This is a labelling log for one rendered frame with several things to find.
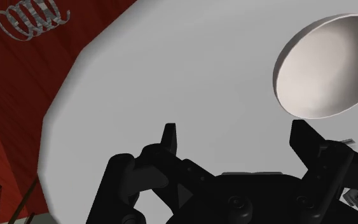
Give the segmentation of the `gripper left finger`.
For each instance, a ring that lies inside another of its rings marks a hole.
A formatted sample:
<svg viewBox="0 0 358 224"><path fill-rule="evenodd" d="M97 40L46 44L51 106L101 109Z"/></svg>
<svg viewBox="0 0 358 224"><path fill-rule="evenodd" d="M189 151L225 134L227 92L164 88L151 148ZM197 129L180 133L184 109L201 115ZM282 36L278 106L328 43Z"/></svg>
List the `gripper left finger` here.
<svg viewBox="0 0 358 224"><path fill-rule="evenodd" d="M176 157L174 123L164 127L160 143L109 159L85 224L150 224L135 209L141 192L154 191L171 209L166 224L217 224L217 214L202 185L213 175L191 160Z"/></svg>

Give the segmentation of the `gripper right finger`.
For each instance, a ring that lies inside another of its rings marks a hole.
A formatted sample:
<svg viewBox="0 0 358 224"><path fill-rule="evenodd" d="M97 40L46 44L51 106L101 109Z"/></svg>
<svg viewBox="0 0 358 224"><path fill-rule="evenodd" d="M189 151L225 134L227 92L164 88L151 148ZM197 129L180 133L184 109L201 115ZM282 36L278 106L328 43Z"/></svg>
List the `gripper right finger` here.
<svg viewBox="0 0 358 224"><path fill-rule="evenodd" d="M358 211L340 202L358 190L358 152L324 139L304 120L293 120L290 147L308 169L293 195L296 224L358 224Z"/></svg>

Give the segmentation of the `white round table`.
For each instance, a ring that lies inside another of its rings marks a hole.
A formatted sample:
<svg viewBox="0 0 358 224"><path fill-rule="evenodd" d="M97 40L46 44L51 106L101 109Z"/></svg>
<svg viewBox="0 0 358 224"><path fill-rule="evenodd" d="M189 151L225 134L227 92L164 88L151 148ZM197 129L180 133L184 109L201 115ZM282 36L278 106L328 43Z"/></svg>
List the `white round table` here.
<svg viewBox="0 0 358 224"><path fill-rule="evenodd" d="M85 224L109 158L177 125L177 154L207 171L306 167L272 71L284 45L358 0L137 0L79 54L43 120L39 176L58 224Z"/></svg>

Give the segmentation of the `white bowl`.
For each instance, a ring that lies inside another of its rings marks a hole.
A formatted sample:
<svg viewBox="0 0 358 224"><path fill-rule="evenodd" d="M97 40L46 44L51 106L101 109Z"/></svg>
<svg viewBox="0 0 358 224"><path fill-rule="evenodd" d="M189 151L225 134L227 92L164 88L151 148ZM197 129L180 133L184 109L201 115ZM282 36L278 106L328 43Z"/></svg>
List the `white bowl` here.
<svg viewBox="0 0 358 224"><path fill-rule="evenodd" d="M283 47L273 68L280 106L301 119L323 119L358 104L358 13L317 20Z"/></svg>

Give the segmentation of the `grey spiral coil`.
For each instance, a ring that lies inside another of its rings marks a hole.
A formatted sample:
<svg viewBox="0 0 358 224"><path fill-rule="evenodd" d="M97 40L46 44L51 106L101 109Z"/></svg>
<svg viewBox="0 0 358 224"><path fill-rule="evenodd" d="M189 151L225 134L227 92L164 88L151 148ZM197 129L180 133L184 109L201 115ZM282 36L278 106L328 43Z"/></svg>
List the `grey spiral coil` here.
<svg viewBox="0 0 358 224"><path fill-rule="evenodd" d="M16 41L29 41L66 24L71 11L62 13L55 0L19 0L0 10L0 28Z"/></svg>

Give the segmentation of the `dark brown wooden frame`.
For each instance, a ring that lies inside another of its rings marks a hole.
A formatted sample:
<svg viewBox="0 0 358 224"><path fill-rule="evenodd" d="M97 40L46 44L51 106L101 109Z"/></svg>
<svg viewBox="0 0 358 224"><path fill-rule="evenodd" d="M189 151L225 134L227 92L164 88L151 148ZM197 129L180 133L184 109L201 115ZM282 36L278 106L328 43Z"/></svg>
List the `dark brown wooden frame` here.
<svg viewBox="0 0 358 224"><path fill-rule="evenodd" d="M7 224L15 224L15 222L18 220L19 214L21 213L22 209L25 207L27 201L29 200L32 192L34 191L36 185L39 183L39 178L35 178L32 184L30 185L29 189L24 194L22 200L18 204L17 208L15 209L15 212L12 214L11 218L7 222ZM35 212L32 212L26 219L24 224L31 224L31 221L33 217L35 216Z"/></svg>

